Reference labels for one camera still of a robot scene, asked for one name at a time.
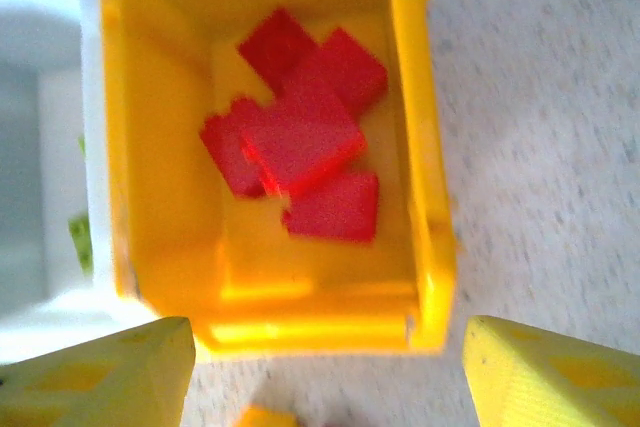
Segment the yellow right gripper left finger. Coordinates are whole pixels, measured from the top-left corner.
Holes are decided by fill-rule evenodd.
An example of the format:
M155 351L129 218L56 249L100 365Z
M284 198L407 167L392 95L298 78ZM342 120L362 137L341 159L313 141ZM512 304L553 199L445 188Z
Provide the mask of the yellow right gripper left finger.
M195 365L167 317L1 368L4 426L177 426Z

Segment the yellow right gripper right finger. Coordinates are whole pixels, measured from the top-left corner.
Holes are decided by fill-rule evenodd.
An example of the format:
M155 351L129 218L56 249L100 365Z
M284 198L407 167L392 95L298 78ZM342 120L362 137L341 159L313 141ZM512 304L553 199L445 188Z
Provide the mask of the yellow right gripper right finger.
M636 426L635 354L492 316L473 316L462 363L482 426Z

